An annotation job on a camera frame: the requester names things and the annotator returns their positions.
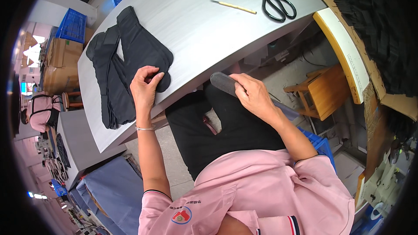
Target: chair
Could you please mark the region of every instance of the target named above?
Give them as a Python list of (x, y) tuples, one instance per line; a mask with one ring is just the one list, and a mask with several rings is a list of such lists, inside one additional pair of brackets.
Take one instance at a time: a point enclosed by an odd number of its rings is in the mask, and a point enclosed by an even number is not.
[(300, 114), (325, 120), (351, 95), (347, 79), (340, 64), (307, 73), (299, 85), (283, 88), (285, 92), (297, 92), (304, 109)]
[(76, 97), (81, 96), (81, 92), (63, 92), (62, 103), (64, 105), (64, 111), (69, 111), (70, 108), (83, 108), (83, 102), (73, 101), (69, 99), (69, 96)]

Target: stack of black socks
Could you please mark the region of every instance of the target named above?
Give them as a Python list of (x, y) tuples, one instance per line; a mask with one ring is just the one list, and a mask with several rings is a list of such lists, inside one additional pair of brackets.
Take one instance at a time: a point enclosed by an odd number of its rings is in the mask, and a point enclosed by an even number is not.
[[(171, 82), (168, 70), (173, 63), (173, 54), (139, 24), (132, 7), (125, 8), (117, 21), (117, 25), (95, 35), (86, 50), (100, 87), (102, 121), (110, 129), (135, 120), (130, 83), (137, 70), (146, 65), (159, 67), (165, 75), (156, 91), (164, 92)], [(116, 54), (119, 40), (125, 61)]]

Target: scissors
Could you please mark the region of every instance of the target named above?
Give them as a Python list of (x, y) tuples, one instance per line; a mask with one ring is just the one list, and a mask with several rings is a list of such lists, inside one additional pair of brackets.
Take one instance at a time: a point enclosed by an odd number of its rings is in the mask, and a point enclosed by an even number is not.
[[(295, 6), (289, 1), (289, 0), (274, 0), (274, 1), (276, 1), (277, 2), (277, 4), (279, 5), (279, 7), (277, 7), (275, 4), (273, 4), (272, 2), (271, 2), (271, 0), (263, 0), (263, 4), (262, 4), (262, 7), (263, 7), (263, 12), (266, 14), (266, 15), (268, 15), (268, 17), (269, 18), (271, 18), (271, 19), (273, 19), (273, 20), (275, 20), (275, 21), (278, 21), (278, 22), (285, 22), (285, 20), (286, 20), (286, 17), (288, 17), (289, 19), (294, 19), (295, 17), (296, 17), (296, 8), (295, 8)], [(285, 2), (285, 3), (287, 3), (291, 8), (292, 8), (292, 11), (293, 11), (293, 15), (291, 16), (291, 15), (289, 15), (289, 13), (286, 11), (286, 9), (284, 8), (284, 6), (283, 6), (283, 4), (282, 4), (282, 1), (283, 2)], [(278, 18), (278, 17), (274, 17), (274, 16), (272, 16), (269, 12), (267, 12), (267, 10), (265, 9), (265, 3), (266, 2), (268, 2), (268, 4), (272, 7), (272, 8), (274, 8), (276, 11), (277, 11), (277, 13), (279, 13), (279, 15), (281, 16), (281, 18)]]

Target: black fabric pile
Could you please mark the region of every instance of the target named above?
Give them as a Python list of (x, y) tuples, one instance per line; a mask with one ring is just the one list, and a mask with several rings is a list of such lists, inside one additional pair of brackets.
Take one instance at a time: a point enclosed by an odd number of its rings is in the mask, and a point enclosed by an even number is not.
[(62, 164), (64, 165), (65, 170), (67, 170), (67, 168), (71, 168), (70, 162), (68, 160), (67, 151), (65, 150), (64, 143), (62, 142), (62, 137), (60, 133), (56, 135), (56, 144), (58, 146), (59, 158)]
[(410, 0), (334, 0), (348, 25), (363, 40), (382, 76), (386, 92), (418, 96), (416, 2)]
[[(119, 40), (125, 61), (116, 54)], [(95, 35), (86, 55), (96, 71), (102, 99), (102, 121), (106, 128), (116, 129), (118, 124), (135, 120), (130, 84), (139, 68), (151, 65), (165, 73), (157, 85), (157, 92), (164, 92), (170, 85), (168, 70), (173, 54), (139, 24), (132, 7), (119, 14), (116, 25)]]

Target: pink uniform shirt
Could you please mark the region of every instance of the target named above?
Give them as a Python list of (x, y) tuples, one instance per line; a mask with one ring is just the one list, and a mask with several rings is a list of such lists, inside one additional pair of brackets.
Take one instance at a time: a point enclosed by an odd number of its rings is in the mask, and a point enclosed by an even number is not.
[(174, 202), (145, 192), (138, 234), (215, 235), (225, 214), (254, 235), (349, 234), (354, 220), (354, 199), (323, 155), (294, 165), (286, 150), (235, 151), (194, 185)]
[[(44, 95), (44, 94), (45, 94), (45, 92), (39, 92), (36, 95)], [(58, 98), (55, 100), (55, 102), (56, 103), (53, 104), (52, 99), (50, 97), (35, 98), (28, 105), (29, 116), (32, 114), (32, 106), (33, 105), (34, 105), (34, 112), (39, 111), (39, 110), (50, 109), (50, 108), (55, 108), (58, 111), (61, 111), (61, 105), (58, 102)], [(29, 120), (30, 121), (30, 126), (32, 126), (32, 128), (34, 130), (37, 130), (41, 133), (44, 133), (45, 132), (45, 124), (46, 124), (46, 122), (48, 122), (50, 116), (51, 116), (50, 111), (38, 112), (30, 118), (30, 120)]]

